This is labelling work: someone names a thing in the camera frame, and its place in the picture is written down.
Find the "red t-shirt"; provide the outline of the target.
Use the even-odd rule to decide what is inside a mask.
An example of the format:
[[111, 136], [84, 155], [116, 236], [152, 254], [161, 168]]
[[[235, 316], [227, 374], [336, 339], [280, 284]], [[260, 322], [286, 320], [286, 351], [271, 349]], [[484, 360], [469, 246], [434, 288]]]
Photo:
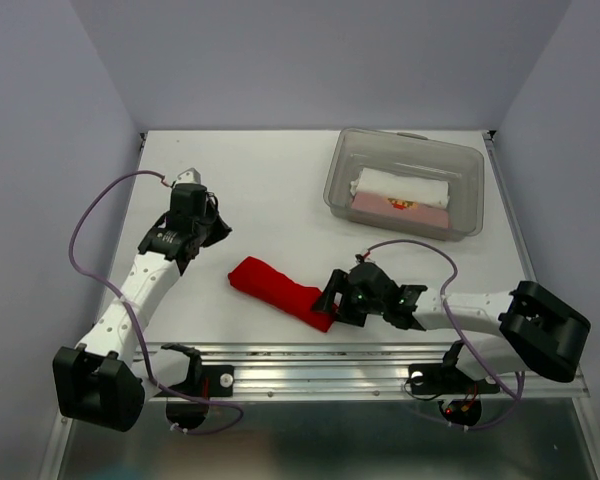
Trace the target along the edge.
[[312, 310], [322, 294], [318, 287], [297, 283], [258, 258], [246, 257], [227, 278], [239, 292], [295, 317], [315, 330], [326, 333], [335, 323], [331, 311]]

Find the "clear plastic bin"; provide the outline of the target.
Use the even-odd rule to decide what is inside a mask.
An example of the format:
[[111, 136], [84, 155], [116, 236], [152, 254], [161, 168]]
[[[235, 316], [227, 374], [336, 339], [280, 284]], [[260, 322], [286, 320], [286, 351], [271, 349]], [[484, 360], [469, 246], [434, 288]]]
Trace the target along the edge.
[[341, 219], [460, 241], [483, 228], [484, 167], [471, 147], [349, 128], [339, 134], [323, 199]]

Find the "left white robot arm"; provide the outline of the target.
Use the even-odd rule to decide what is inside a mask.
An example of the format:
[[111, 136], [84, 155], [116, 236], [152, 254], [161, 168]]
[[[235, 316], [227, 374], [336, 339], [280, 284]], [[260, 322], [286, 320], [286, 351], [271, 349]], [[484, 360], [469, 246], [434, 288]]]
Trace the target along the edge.
[[195, 181], [172, 186], [169, 208], [140, 242], [123, 285], [102, 282], [113, 294], [109, 306], [76, 346], [62, 347], [54, 356], [63, 416], [125, 432], [160, 394], [209, 406], [210, 382], [200, 352], [167, 343], [152, 354], [144, 332], [200, 250], [230, 231], [205, 186]]

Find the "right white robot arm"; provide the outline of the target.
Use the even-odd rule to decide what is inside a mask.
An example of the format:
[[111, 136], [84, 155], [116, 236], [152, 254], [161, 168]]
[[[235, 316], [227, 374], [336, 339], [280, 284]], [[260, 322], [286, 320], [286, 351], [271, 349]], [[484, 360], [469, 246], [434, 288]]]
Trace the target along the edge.
[[510, 292], [444, 294], [399, 285], [371, 262], [333, 271], [311, 309], [358, 327], [379, 315], [400, 330], [455, 331], [460, 340], [440, 366], [452, 390], [522, 371], [569, 383], [591, 330], [586, 317], [536, 282]]

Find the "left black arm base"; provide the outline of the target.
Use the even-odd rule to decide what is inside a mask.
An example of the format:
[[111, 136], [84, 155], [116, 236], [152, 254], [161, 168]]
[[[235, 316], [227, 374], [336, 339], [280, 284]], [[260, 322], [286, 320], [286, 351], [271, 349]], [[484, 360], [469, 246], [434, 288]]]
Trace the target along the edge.
[[154, 377], [170, 390], [205, 399], [233, 396], [234, 367], [207, 364], [194, 347], [167, 343], [149, 360]]

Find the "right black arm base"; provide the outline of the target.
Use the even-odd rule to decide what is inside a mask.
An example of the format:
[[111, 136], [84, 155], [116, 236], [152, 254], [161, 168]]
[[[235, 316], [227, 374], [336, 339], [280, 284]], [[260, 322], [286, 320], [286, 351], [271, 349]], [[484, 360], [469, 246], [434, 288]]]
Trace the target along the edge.
[[416, 397], [499, 393], [499, 386], [484, 378], [473, 380], [457, 368], [463, 350], [464, 343], [456, 341], [439, 363], [411, 364], [404, 384], [406, 391]]

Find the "rolled pink t-shirt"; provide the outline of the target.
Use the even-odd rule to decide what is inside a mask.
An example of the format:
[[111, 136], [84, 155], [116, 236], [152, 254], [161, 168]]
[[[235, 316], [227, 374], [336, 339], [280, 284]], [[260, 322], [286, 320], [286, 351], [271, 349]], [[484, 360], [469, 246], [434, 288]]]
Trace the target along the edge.
[[444, 209], [374, 193], [357, 193], [353, 197], [351, 208], [401, 222], [409, 221], [441, 228], [450, 226], [449, 213]]

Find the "rolled white t-shirt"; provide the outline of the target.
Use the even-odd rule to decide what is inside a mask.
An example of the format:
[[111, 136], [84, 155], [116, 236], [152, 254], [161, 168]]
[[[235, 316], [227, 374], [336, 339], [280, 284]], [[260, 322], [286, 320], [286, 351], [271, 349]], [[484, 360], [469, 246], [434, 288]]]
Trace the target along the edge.
[[446, 209], [449, 203], [449, 184], [413, 176], [400, 176], [363, 168], [356, 179], [350, 182], [350, 193], [367, 192], [383, 197], [402, 199]]

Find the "aluminium mounting rail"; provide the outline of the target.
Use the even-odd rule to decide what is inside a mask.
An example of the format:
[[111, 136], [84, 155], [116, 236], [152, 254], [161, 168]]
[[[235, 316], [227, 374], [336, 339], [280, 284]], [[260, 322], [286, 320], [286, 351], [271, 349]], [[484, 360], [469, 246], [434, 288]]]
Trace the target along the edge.
[[415, 364], [437, 363], [448, 343], [198, 344], [206, 366], [234, 367], [236, 402], [409, 401]]

